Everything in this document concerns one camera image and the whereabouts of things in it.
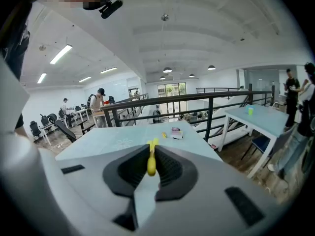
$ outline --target ceiling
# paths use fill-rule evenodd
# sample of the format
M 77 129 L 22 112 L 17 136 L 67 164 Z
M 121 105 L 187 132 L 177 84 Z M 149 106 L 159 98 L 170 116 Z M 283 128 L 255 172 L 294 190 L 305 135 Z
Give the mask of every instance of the ceiling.
M 40 3 L 33 4 L 28 29 L 31 33 L 20 82 L 26 88 L 84 86 L 108 75 L 130 71 L 104 45 L 68 19 Z M 66 46 L 73 48 L 56 64 L 50 64 L 55 55 Z M 105 69 L 117 69 L 100 74 Z M 41 84 L 42 73 L 47 76 Z M 83 83 L 80 80 L 91 77 Z
M 190 73 L 198 78 L 232 67 L 296 64 L 288 60 L 292 56 L 304 61 L 299 28 L 279 0 L 123 1 L 106 20 L 97 10 L 35 3 L 21 82 L 37 87 L 47 72 L 41 87 L 85 85 L 108 76 L 99 72 L 114 66 L 119 69 L 108 73 L 132 70 L 153 82 L 167 66 L 186 79 Z M 39 50 L 42 44 L 45 51 Z M 66 44 L 73 48 L 51 65 Z M 216 71 L 207 70 L 211 64 Z M 88 76 L 92 78 L 78 83 Z

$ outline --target wooden floor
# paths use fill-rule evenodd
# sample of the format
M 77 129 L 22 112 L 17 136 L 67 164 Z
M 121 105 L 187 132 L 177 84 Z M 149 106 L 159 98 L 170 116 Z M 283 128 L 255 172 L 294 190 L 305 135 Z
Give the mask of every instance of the wooden floor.
M 93 122 L 93 119 L 90 118 L 90 121 L 87 121 L 84 125 L 87 126 Z M 82 136 L 80 126 L 74 126 L 70 130 L 76 135 L 77 139 Z M 243 160 L 241 160 L 241 158 L 247 148 L 250 146 L 252 138 L 257 137 L 258 135 L 258 132 L 253 131 L 251 137 L 245 136 L 231 144 L 225 145 L 222 151 L 217 153 L 225 163 L 228 163 L 247 176 L 247 174 L 252 170 L 252 168 L 260 159 L 261 153 L 256 150 L 255 154 L 251 156 L 252 151 L 254 150 L 252 147 L 251 151 L 246 155 L 246 157 Z M 58 130 L 50 133 L 48 137 L 52 146 L 46 144 L 42 139 L 37 142 L 37 144 L 51 150 L 54 155 L 58 155 L 66 147 L 71 145 L 69 139 L 67 139 L 65 135 Z M 270 163 L 275 163 L 283 154 L 284 149 L 278 151 L 273 156 Z M 295 169 L 292 171 L 292 175 L 286 177 L 286 181 L 278 178 L 278 176 L 273 172 L 270 172 L 267 167 L 260 168 L 252 179 L 255 183 L 260 185 L 264 191 L 274 196 L 279 201 L 279 203 L 288 201 L 299 192 L 303 183 L 303 175 L 300 170 L 302 158 L 303 155 L 296 164 Z
M 222 151 L 217 153 L 225 163 L 228 163 L 247 176 L 252 168 L 256 165 L 262 154 L 260 151 L 256 150 L 252 156 L 252 152 L 254 151 L 254 146 L 252 146 L 251 150 L 247 153 L 244 159 L 241 160 L 241 158 L 248 147 L 251 145 L 252 138 L 255 138 L 259 135 L 260 134 L 258 132 L 253 131 L 251 137 L 245 136 L 233 143 L 225 145 Z M 286 146 L 287 145 L 278 151 L 269 163 L 273 164 L 277 162 L 279 157 L 284 153 Z M 303 154 L 292 170 L 292 174 L 285 177 L 285 181 L 281 180 L 275 173 L 269 171 L 267 166 L 265 168 L 261 167 L 253 176 L 252 180 L 261 186 L 267 193 L 274 196 L 279 203 L 291 200 L 299 193 L 303 184 L 303 174 L 301 172 L 302 158 Z

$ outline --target person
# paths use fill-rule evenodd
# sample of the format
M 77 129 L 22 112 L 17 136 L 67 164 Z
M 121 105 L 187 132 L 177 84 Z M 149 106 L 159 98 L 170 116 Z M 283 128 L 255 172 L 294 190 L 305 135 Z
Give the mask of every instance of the person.
M 71 112 L 70 112 L 70 110 L 74 110 L 74 108 L 71 108 L 71 107 L 67 106 L 67 101 L 68 101 L 67 98 L 64 98 L 64 99 L 63 99 L 63 105 L 62 105 L 62 107 L 61 107 L 61 110 L 63 111 L 63 113 L 64 113 L 65 116 L 66 116 L 66 119 L 67 119 L 68 122 L 69 122 L 69 127 L 72 128 L 72 124 L 71 124 Z
M 105 96 L 105 90 L 103 88 L 100 88 L 99 90 L 97 90 L 97 94 L 91 97 L 90 109 L 92 110 L 92 113 L 101 111 L 100 104 L 102 103 L 102 106 L 104 105 L 103 96 Z M 106 128 L 105 116 L 96 117 L 96 121 L 99 128 Z
M 301 122 L 294 131 L 284 156 L 281 157 L 276 164 L 269 164 L 267 166 L 270 171 L 276 172 L 281 179 L 284 179 L 284 177 L 290 173 L 303 153 L 309 137 L 313 135 L 310 124 L 315 115 L 315 66 L 312 63 L 306 63 L 305 71 L 311 84 L 305 88 L 306 84 L 309 82 L 305 80 L 302 87 L 298 90 L 302 92 L 299 96 L 299 101 L 303 104 L 303 107 L 300 108 L 302 112 Z
M 287 69 L 286 73 L 288 75 L 288 79 L 284 85 L 284 90 L 287 91 L 286 96 L 286 113 L 289 115 L 289 118 L 286 121 L 286 128 L 289 129 L 294 125 L 295 113 L 296 113 L 296 105 L 298 98 L 298 90 L 300 89 L 300 83 L 298 79 L 295 79 L 292 75 L 291 69 Z
M 27 29 L 27 20 L 36 0 L 3 0 L 0 15 L 0 55 L 20 80 L 25 52 L 30 42 L 30 32 Z M 65 0 L 69 2 L 83 2 L 100 4 L 100 0 Z M 20 115 L 15 127 L 18 135 L 28 137 L 25 129 L 23 116 Z

